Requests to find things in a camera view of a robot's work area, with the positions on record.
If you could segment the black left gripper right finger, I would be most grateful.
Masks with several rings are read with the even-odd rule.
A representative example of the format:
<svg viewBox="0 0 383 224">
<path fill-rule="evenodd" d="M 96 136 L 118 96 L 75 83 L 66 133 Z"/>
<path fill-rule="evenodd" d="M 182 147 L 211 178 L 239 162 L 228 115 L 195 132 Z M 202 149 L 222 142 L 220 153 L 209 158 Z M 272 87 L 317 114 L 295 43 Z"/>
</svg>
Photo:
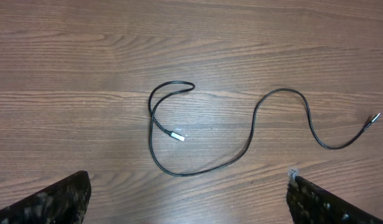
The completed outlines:
<svg viewBox="0 0 383 224">
<path fill-rule="evenodd" d="M 383 224 L 383 220 L 357 208 L 331 192 L 288 171 L 286 201 L 295 224 Z"/>
</svg>

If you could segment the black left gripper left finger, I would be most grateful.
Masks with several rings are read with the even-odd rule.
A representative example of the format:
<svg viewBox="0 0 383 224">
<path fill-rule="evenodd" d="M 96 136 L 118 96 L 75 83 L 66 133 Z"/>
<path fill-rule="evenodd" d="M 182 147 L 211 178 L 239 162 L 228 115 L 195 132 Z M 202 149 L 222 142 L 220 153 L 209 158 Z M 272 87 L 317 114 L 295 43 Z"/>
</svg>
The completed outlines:
<svg viewBox="0 0 383 224">
<path fill-rule="evenodd" d="M 80 170 L 1 209 L 0 224 L 82 224 L 90 197 L 90 177 Z"/>
</svg>

